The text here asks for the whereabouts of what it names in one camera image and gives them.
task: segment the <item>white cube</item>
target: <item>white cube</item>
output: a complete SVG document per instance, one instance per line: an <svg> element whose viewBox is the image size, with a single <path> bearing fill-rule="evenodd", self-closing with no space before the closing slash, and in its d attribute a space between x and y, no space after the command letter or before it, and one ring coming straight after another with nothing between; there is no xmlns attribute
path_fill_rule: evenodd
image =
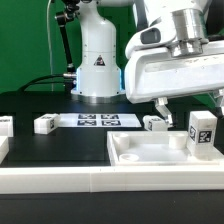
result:
<svg viewBox="0 0 224 224"><path fill-rule="evenodd" d="M205 158L213 149L217 118L209 111L190 113L187 147L192 155Z"/></svg>
<svg viewBox="0 0 224 224"><path fill-rule="evenodd" d="M158 116L144 116L144 128L147 131L167 131L166 122Z"/></svg>
<svg viewBox="0 0 224 224"><path fill-rule="evenodd" d="M0 136L0 163L9 152L9 143L7 136Z"/></svg>
<svg viewBox="0 0 224 224"><path fill-rule="evenodd" d="M13 117L0 117L0 136L13 137Z"/></svg>
<svg viewBox="0 0 224 224"><path fill-rule="evenodd" d="M58 114L45 114L34 120L34 133L48 134L58 127L59 121Z"/></svg>

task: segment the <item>black table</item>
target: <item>black table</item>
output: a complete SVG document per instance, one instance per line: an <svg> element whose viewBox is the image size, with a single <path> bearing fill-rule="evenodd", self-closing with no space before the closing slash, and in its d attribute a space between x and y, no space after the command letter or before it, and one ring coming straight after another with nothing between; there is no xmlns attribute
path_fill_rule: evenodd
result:
<svg viewBox="0 0 224 224"><path fill-rule="evenodd" d="M36 135L33 120L45 113L134 113L141 124L144 115L158 115L152 103L89 105L60 92L9 92L0 102L0 115L12 115L15 123L4 168L110 166L107 131L143 130L58 128ZM190 111L208 110L193 97L172 99L169 109L178 117L175 130L187 130ZM220 120L215 146L221 152L223 129ZM0 195L0 223L223 223L223 206L222 190Z"/></svg>

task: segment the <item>paper sheet with markers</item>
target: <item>paper sheet with markers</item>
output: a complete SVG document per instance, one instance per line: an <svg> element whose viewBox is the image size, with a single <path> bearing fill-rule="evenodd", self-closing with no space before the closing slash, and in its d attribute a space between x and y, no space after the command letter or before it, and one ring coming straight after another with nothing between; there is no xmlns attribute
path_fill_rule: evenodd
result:
<svg viewBox="0 0 224 224"><path fill-rule="evenodd" d="M60 114L59 127L141 127L135 114Z"/></svg>

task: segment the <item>green wall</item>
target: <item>green wall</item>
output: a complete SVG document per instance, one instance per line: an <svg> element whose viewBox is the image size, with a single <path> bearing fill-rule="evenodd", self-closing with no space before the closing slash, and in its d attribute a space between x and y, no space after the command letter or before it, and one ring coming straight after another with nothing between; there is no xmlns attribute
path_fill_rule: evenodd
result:
<svg viewBox="0 0 224 224"><path fill-rule="evenodd" d="M1 4L0 19L0 93L17 90L28 81L50 75L47 42L48 0L10 0ZM56 12L63 10L60 0L51 4L50 22L53 47L53 73L66 71L66 62L59 28L54 20ZM100 8L99 13L117 28L117 64L124 69L127 60L125 46L135 32L131 7ZM75 20L67 25L72 57L76 67L81 63L81 30ZM29 90L51 90L51 86L31 87ZM62 90L62 85L55 90ZM197 97L212 105L206 95Z"/></svg>

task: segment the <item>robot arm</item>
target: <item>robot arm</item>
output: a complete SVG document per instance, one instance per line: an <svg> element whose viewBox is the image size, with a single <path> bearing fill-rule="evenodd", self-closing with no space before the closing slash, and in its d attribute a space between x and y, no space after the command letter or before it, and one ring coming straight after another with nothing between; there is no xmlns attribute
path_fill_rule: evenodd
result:
<svg viewBox="0 0 224 224"><path fill-rule="evenodd" d="M174 122L165 106L168 98L216 91L217 106L223 107L224 42L209 43L204 21L211 1L141 2L148 27L126 48L127 98L132 103L155 101L169 126Z"/></svg>

